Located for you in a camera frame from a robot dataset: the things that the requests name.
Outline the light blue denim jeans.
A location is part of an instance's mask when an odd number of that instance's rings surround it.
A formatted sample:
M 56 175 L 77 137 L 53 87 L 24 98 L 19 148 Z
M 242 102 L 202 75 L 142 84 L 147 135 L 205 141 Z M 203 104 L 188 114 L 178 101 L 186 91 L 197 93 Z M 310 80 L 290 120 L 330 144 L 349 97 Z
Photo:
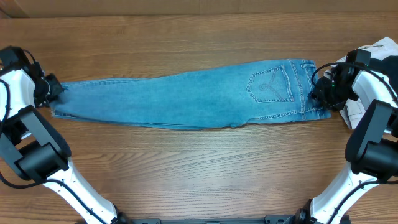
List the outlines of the light blue denim jeans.
M 282 59 L 69 82 L 51 109 L 65 119 L 183 130 L 328 119 L 308 97 L 315 69 L 311 60 Z

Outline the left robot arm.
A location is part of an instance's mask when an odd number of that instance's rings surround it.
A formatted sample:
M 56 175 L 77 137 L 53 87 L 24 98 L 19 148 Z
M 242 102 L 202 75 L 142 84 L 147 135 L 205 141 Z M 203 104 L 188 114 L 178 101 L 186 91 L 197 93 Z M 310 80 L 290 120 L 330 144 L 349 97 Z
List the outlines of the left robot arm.
M 51 189 L 85 223 L 130 223 L 83 178 L 66 140 L 39 113 L 62 92 L 56 76 L 46 75 L 28 50 L 1 49 L 1 159 L 27 183 L 13 184 L 4 177 L 1 181 L 14 189 Z

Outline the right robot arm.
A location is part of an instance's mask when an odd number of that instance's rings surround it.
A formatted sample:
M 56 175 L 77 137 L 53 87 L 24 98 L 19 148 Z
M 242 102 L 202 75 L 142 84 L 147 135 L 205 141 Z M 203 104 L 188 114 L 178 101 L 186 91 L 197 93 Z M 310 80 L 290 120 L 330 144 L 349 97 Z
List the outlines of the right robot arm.
M 309 98 L 332 111 L 348 100 L 360 100 L 365 113 L 345 148 L 346 164 L 331 184 L 297 210 L 287 223 L 349 223 L 346 212 L 369 190 L 392 185 L 397 177 L 397 57 L 374 59 L 356 49 L 344 62 L 328 65 L 331 73 L 314 82 Z

